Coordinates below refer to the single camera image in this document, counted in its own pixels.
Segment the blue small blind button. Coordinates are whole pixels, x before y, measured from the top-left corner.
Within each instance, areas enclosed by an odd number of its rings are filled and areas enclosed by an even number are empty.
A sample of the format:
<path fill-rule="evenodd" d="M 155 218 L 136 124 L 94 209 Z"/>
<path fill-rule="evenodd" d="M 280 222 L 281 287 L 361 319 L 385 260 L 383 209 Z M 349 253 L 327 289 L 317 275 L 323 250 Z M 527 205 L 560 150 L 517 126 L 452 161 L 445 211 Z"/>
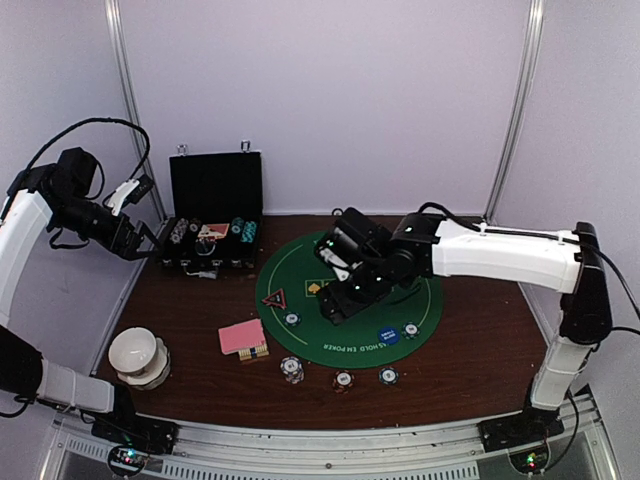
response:
<path fill-rule="evenodd" d="M 377 337 L 384 345 L 395 345 L 400 341 L 401 334 L 397 328 L 385 326 L 378 330 Z"/>

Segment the blue beige 10 chip stack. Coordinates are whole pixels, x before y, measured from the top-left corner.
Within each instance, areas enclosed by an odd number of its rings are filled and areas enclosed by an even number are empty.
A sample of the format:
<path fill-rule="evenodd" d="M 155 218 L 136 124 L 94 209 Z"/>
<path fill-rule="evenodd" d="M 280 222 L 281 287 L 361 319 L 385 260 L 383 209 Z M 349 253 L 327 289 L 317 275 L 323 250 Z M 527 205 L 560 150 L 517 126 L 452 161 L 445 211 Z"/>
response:
<path fill-rule="evenodd" d="M 295 356 L 283 358 L 280 363 L 280 369 L 288 383 L 298 384 L 304 380 L 302 362 Z"/>

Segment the blue green 50 chip stack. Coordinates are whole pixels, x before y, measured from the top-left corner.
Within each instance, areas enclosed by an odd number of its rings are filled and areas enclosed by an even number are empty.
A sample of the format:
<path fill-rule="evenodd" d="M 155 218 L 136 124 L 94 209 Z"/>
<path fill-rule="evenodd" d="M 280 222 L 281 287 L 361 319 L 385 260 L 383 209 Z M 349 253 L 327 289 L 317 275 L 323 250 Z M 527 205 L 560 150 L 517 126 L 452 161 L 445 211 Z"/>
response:
<path fill-rule="evenodd" d="M 378 379 L 384 385 L 394 385 L 399 380 L 399 373 L 393 367 L 384 367 L 379 371 Z"/>

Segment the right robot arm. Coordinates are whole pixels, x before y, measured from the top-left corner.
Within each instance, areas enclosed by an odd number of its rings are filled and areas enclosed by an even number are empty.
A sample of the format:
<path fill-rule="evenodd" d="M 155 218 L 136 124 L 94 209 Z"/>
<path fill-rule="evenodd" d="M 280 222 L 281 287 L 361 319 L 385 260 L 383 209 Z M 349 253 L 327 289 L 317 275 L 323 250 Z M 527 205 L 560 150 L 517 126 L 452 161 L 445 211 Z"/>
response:
<path fill-rule="evenodd" d="M 322 315 L 335 325 L 419 277 L 497 279 L 561 294 L 560 323 L 532 380 L 529 406 L 513 419 L 522 441 L 550 426 L 550 411 L 612 331 L 603 259 L 589 223 L 556 232 L 512 230 L 473 223 L 427 202 L 389 231 L 348 208 L 317 241 L 314 254 L 336 275 L 318 293 Z"/>

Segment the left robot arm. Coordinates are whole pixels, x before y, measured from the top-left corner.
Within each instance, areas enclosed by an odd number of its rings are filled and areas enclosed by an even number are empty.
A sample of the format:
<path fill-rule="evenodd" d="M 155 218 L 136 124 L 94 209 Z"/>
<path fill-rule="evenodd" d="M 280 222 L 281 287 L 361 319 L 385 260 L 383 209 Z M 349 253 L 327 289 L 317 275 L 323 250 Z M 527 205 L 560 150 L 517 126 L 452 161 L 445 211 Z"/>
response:
<path fill-rule="evenodd" d="M 55 163 L 24 169 L 8 190 L 1 213 L 1 388 L 27 404 L 106 414 L 106 429 L 121 443 L 133 444 L 143 436 L 144 424 L 129 410 L 125 389 L 47 360 L 9 329 L 16 288 L 42 232 L 74 232 L 127 261 L 160 253 L 151 229 L 132 224 L 123 211 L 152 189 L 152 179 L 143 174 L 123 182 L 101 205 L 89 196 L 97 166 L 82 148 L 67 149 Z"/>

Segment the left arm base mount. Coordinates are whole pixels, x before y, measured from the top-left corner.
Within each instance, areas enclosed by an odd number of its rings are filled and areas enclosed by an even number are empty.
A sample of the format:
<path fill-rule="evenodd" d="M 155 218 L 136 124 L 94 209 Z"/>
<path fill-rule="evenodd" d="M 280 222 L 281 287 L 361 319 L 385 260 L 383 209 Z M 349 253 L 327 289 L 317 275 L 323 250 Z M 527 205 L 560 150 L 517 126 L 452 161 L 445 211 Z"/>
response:
<path fill-rule="evenodd" d="M 137 418 L 129 425 L 95 417 L 91 427 L 95 437 L 155 455 L 173 452 L 178 431 L 178 425 L 173 422 L 147 417 Z"/>

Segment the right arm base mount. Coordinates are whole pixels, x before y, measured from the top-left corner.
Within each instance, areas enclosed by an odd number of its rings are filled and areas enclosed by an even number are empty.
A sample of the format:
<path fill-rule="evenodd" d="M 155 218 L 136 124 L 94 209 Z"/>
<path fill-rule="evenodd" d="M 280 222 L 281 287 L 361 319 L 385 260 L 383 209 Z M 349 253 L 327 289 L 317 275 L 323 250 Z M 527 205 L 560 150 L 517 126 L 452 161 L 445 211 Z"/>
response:
<path fill-rule="evenodd" d="M 486 453 L 542 442 L 565 431 L 561 420 L 548 425 L 523 420 L 518 415 L 485 420 L 478 430 Z"/>

